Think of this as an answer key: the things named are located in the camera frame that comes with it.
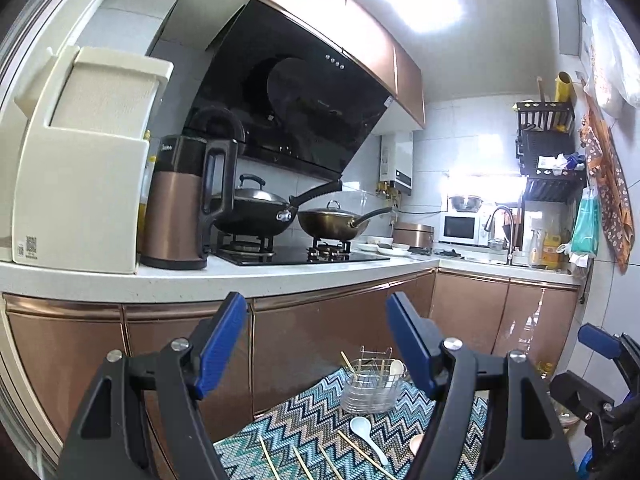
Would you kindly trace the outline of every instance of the countertop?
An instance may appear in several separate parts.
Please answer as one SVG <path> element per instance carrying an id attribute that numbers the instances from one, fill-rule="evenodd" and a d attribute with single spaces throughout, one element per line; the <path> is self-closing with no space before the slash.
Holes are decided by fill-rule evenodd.
<path id="1" fill-rule="evenodd" d="M 386 280 L 433 267 L 530 282 L 579 285 L 568 274 L 438 256 L 336 264 L 239 267 L 210 256 L 202 270 L 139 266 L 137 274 L 43 269 L 0 262 L 0 292 L 49 300 L 95 303 L 187 303 L 219 301 L 231 291 L 246 298 L 294 294 Z"/>

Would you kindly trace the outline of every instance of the patterned mat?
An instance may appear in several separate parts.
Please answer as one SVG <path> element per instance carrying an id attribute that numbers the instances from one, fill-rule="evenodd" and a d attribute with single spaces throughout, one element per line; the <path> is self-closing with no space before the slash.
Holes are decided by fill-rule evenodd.
<path id="1" fill-rule="evenodd" d="M 357 454 L 337 433 L 341 430 L 376 461 L 370 447 L 351 433 L 353 417 L 340 408 L 340 394 L 347 373 L 340 369 L 318 384 L 273 408 L 233 436 L 215 444 L 230 480 L 271 480 L 273 474 L 264 457 L 260 435 L 282 480 L 306 479 L 292 447 L 298 448 L 313 478 L 334 478 L 320 453 L 322 447 L 345 480 L 380 480 L 385 476 Z M 369 415 L 371 437 L 389 458 L 386 466 L 398 480 L 409 471 L 413 455 L 409 441 L 424 433 L 435 402 L 415 386 L 402 385 L 395 409 Z M 465 448 L 456 480 L 471 480 L 478 463 L 486 421 L 486 401 L 476 397 L 469 421 Z"/>

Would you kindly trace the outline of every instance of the black range hood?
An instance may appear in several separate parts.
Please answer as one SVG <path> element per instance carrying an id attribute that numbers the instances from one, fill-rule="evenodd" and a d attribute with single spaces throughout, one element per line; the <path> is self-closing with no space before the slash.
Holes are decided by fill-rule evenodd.
<path id="1" fill-rule="evenodd" d="M 250 0 L 222 39 L 185 126 L 193 129 L 198 111 L 222 105 L 244 125 L 242 156 L 333 180 L 382 117 L 389 96 L 353 61 Z"/>

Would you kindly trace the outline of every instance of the white microwave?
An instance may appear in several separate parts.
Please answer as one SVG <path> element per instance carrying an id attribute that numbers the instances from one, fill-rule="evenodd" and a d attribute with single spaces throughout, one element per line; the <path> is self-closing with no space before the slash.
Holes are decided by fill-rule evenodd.
<path id="1" fill-rule="evenodd" d="M 473 245 L 487 247 L 490 233 L 484 230 L 489 219 L 486 213 L 462 213 L 447 211 L 440 218 L 439 242 L 451 244 Z"/>

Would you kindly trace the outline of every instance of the electric kettle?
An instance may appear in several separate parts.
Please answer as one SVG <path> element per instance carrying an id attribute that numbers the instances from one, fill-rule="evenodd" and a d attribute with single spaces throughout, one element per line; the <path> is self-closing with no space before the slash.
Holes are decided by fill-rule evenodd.
<path id="1" fill-rule="evenodd" d="M 217 155 L 224 156 L 222 200 L 213 210 Z M 146 204 L 141 264 L 173 270 L 207 266 L 213 222 L 233 209 L 237 160 L 235 139 L 162 139 Z"/>

